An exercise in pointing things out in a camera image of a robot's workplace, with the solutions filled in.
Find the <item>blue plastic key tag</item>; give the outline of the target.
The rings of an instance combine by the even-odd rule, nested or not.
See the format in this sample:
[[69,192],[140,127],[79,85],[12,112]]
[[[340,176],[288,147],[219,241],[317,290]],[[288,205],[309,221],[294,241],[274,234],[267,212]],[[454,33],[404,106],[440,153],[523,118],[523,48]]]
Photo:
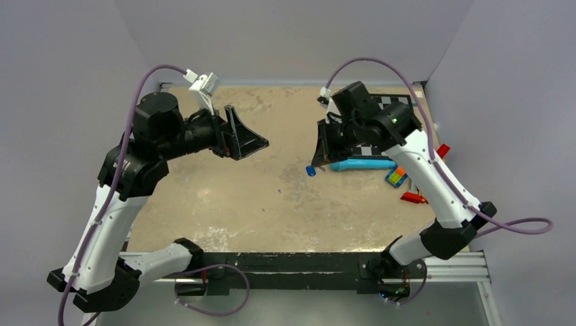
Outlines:
[[306,173],[309,177],[313,177],[316,175],[317,172],[313,166],[309,165],[306,167]]

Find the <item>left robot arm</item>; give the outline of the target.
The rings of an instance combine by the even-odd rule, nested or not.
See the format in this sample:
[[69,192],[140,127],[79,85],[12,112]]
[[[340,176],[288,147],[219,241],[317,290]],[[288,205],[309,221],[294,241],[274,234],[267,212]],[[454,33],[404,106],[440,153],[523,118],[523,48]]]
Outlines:
[[233,106],[224,111],[221,117],[201,109],[184,118],[172,94],[157,92],[141,99],[128,140],[105,157],[81,242],[69,263],[48,275],[53,288],[74,293],[73,303],[82,312],[111,312],[155,280],[200,274],[203,251],[186,238],[139,258],[123,258],[120,253],[140,210],[167,176],[170,160],[205,149],[241,160],[269,145],[241,122]]

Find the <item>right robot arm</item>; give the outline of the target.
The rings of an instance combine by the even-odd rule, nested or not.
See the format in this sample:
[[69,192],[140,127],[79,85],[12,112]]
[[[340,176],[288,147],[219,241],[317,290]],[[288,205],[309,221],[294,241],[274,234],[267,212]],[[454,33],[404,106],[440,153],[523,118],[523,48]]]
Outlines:
[[466,191],[434,150],[413,108],[376,103],[365,85],[356,81],[334,94],[322,88],[318,98],[327,109],[319,120],[313,167],[341,162],[357,145],[371,145],[404,169],[430,204],[435,219],[410,236],[400,236],[381,254],[381,266],[398,276],[416,260],[450,259],[466,247],[494,217],[497,209]]

